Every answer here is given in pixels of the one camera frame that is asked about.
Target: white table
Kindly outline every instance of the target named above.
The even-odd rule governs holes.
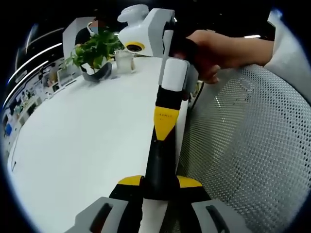
[[[145,174],[161,59],[135,59],[136,73],[89,83],[82,77],[43,102],[22,127],[13,188],[41,232],[61,233],[124,177]],[[177,123],[180,151],[187,102]],[[157,232],[166,202],[146,200],[140,232]]]

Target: hand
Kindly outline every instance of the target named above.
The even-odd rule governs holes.
[[[213,84],[218,82],[216,73],[220,68],[235,68],[248,64],[264,66],[272,57],[273,41],[233,38],[212,31],[197,30],[187,37],[198,46],[194,66],[199,79]],[[182,51],[174,57],[185,59]]]

